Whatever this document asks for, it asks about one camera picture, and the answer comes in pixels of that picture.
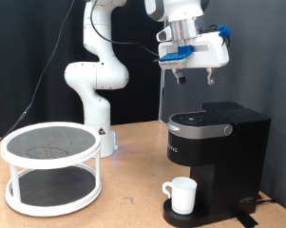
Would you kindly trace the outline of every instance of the wooden table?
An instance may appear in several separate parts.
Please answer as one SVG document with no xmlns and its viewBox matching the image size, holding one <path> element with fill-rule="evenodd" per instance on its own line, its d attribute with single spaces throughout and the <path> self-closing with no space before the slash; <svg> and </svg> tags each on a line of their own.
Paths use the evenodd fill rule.
<svg viewBox="0 0 286 228">
<path fill-rule="evenodd" d="M 34 218 L 13 212 L 4 196 L 10 180 L 9 165 L 0 156 L 0 228 L 171 227 L 162 218 L 166 200 L 162 184 L 178 176 L 188 177 L 189 167 L 167 159 L 167 128 L 161 121 L 112 128 L 117 132 L 119 149 L 102 159 L 102 193 L 88 207 L 65 216 Z M 86 163 L 94 166 L 93 159 Z M 277 203 L 259 205 L 252 217 L 258 228 L 286 228 L 286 209 Z M 243 228 L 235 218 L 203 227 Z"/>
</svg>

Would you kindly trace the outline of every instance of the coffee maker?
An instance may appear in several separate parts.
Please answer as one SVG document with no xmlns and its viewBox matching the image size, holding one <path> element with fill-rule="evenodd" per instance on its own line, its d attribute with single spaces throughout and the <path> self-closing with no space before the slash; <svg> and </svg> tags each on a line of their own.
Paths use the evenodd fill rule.
<svg viewBox="0 0 286 228">
<path fill-rule="evenodd" d="M 271 119 L 234 103 L 204 104 L 202 112 L 170 117 L 167 156 L 190 166 L 197 182 L 194 211 L 179 215 L 171 199 L 163 218 L 176 227 L 249 216 L 256 211 Z"/>
</svg>

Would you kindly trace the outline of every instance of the cable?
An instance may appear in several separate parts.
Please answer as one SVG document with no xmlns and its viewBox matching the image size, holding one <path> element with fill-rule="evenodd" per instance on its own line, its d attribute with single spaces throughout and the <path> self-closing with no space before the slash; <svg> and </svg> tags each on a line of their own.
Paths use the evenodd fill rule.
<svg viewBox="0 0 286 228">
<path fill-rule="evenodd" d="M 31 102 L 30 102 L 29 106 L 28 106 L 28 107 L 26 108 L 26 110 L 21 114 L 21 116 L 19 117 L 18 121 L 14 124 L 14 126 L 0 139 L 0 142 L 3 141 L 3 139 L 6 138 L 6 137 L 8 136 L 8 134 L 25 118 L 25 116 L 26 116 L 27 113 L 29 112 L 29 110 L 30 110 L 32 104 L 34 103 L 35 96 L 36 96 L 37 90 L 38 90 L 38 88 L 39 88 L 39 85 L 40 85 L 40 83 L 41 83 L 41 81 L 42 81 L 42 79 L 43 79 L 43 77 L 44 77 L 44 74 L 45 74 L 46 70 L 48 69 L 49 64 L 51 63 L 51 61 L 52 61 L 52 59 L 53 59 L 53 57 L 54 57 L 54 55 L 55 55 L 55 53 L 56 53 L 57 47 L 58 47 L 59 42 L 60 42 L 60 38 L 61 38 L 61 34 L 62 34 L 63 27 L 64 27 L 64 25 L 65 25 L 65 22 L 66 22 L 66 20 L 67 20 L 67 18 L 68 18 L 68 15 L 69 15 L 70 11 L 71 11 L 72 8 L 73 8 L 74 2 L 75 2 L 75 0 L 72 0 L 72 3 L 71 3 L 71 5 L 70 5 L 70 7 L 69 7 L 69 9 L 68 9 L 68 12 L 67 12 L 67 15 L 66 15 L 66 17 L 65 17 L 65 20 L 64 20 L 63 24 L 62 24 L 61 27 L 60 27 L 60 31 L 59 31 L 59 35 L 58 35 L 58 39 L 57 39 L 55 48 L 54 48 L 53 52 L 51 53 L 51 56 L 50 56 L 50 58 L 49 58 L 49 60 L 48 60 L 48 63 L 46 64 L 46 67 L 44 68 L 44 70 L 43 70 L 43 72 L 42 72 L 42 74 L 41 74 L 41 76 L 40 76 L 40 78 L 39 78 L 38 84 L 37 84 L 37 86 L 36 86 L 36 88 L 35 88 L 35 91 L 34 91 L 34 93 L 33 93 L 33 96 L 32 96 L 32 98 L 31 98 Z"/>
<path fill-rule="evenodd" d="M 259 200 L 259 201 L 257 202 L 257 205 L 260 205 L 260 204 L 262 204 L 262 203 L 264 203 L 264 202 L 277 202 L 277 201 L 275 201 L 274 199 Z"/>
<path fill-rule="evenodd" d="M 93 8 L 92 8 L 92 11 L 91 11 L 91 14 L 90 14 L 90 21 L 91 21 L 92 27 L 94 28 L 94 30 L 96 31 L 96 33 L 97 33 L 100 37 L 102 37 L 104 40 L 107 40 L 107 42 L 110 42 L 110 43 L 115 44 L 115 45 L 137 45 L 137 46 L 139 46 L 139 47 L 145 49 L 146 51 L 150 52 L 151 54 L 156 55 L 157 57 L 159 57 L 159 55 L 158 55 L 157 53 L 153 52 L 152 50 L 148 49 L 147 47 L 145 47 L 145 46 L 143 46 L 143 45 L 141 45 L 141 44 L 139 44 L 139 43 L 116 42 L 116 41 L 112 41 L 112 40 L 106 39 L 101 33 L 99 33 L 99 31 L 95 28 L 94 23 L 93 23 L 93 11 L 94 11 L 94 9 L 95 9 L 95 7 L 96 7 L 97 2 L 98 2 L 98 0 L 95 1 L 94 6 L 93 6 Z"/>
</svg>

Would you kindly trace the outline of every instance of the blue gripper part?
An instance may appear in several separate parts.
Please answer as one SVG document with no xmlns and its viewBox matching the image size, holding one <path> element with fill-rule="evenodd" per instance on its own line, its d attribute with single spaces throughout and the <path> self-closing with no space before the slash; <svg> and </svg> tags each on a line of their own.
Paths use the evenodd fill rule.
<svg viewBox="0 0 286 228">
<path fill-rule="evenodd" d="M 229 35 L 231 40 L 231 30 L 227 26 L 217 26 L 217 31 L 219 31 L 219 36 L 225 40 Z"/>
<path fill-rule="evenodd" d="M 182 60 L 187 56 L 191 55 L 192 51 L 193 51 L 192 46 L 179 47 L 179 52 L 166 54 L 160 59 L 160 61 L 165 62 L 165 61 Z"/>
</svg>

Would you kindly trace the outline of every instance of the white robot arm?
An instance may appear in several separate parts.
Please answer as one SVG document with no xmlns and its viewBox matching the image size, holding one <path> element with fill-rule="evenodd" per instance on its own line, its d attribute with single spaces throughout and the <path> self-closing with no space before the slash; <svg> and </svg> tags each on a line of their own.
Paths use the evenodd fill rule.
<svg viewBox="0 0 286 228">
<path fill-rule="evenodd" d="M 67 66 L 67 84 L 81 97 L 85 124 L 98 130 L 102 138 L 101 157 L 110 156 L 116 149 L 115 132 L 110 128 L 110 103 L 96 93 L 96 89 L 118 89 L 126 86 L 129 75 L 116 58 L 111 42 L 111 13 L 126 0 L 85 0 L 84 45 L 96 54 L 98 63 L 73 63 Z M 201 16 L 209 0 L 145 0 L 147 14 L 155 21 L 168 21 L 169 26 L 157 35 L 162 69 L 172 69 L 179 84 L 184 84 L 183 68 L 206 67 L 207 83 L 213 84 L 213 67 L 225 66 L 229 61 L 221 32 L 202 29 Z"/>
<path fill-rule="evenodd" d="M 162 69 L 172 69 L 178 83 L 184 84 L 181 75 L 183 68 L 205 67 L 208 71 L 207 84 L 213 68 L 223 67 L 229 62 L 229 55 L 224 36 L 225 27 L 213 27 L 202 32 L 203 10 L 209 0 L 145 0 L 146 13 L 155 21 L 168 21 L 168 27 L 158 33 Z"/>
<path fill-rule="evenodd" d="M 111 39 L 111 13 L 126 0 L 102 0 L 93 11 L 95 28 Z M 84 105 L 85 124 L 97 130 L 102 138 L 101 157 L 107 157 L 118 148 L 115 132 L 110 127 L 110 103 L 96 93 L 96 89 L 124 88 L 129 80 L 126 67 L 117 59 L 112 44 L 101 38 L 91 26 L 90 14 L 95 0 L 87 1 L 84 16 L 84 46 L 97 55 L 100 62 L 80 62 L 67 66 L 65 79 L 81 97 Z"/>
</svg>

